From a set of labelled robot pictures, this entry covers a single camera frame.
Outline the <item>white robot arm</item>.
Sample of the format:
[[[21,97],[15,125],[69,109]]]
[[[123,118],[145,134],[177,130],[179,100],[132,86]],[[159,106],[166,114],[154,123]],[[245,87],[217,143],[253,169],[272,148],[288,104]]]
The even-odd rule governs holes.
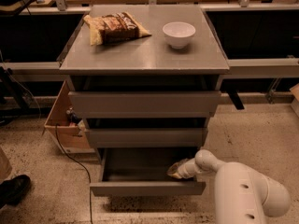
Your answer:
[[[201,149],[192,159],[174,163],[167,174],[188,179],[214,172],[216,224],[266,224],[267,217],[282,217],[291,196],[276,180],[240,162],[226,162]]]

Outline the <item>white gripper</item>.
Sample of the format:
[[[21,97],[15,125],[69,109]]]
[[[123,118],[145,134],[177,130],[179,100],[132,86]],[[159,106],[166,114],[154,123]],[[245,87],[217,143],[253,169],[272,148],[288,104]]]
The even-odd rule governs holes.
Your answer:
[[[167,174],[175,179],[188,179],[197,175],[199,167],[195,159],[183,159],[175,162],[167,171]]]

